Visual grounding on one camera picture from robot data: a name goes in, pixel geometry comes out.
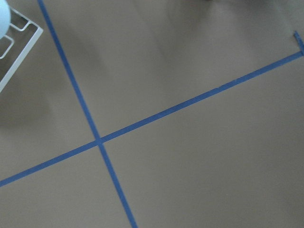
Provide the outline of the blue pastel cup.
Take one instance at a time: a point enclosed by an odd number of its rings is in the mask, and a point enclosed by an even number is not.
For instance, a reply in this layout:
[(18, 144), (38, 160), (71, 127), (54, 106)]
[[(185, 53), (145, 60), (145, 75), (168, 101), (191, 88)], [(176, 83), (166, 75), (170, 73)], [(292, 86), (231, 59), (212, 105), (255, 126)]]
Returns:
[(9, 30), (11, 22), (10, 6), (6, 0), (0, 0), (0, 38), (3, 38)]

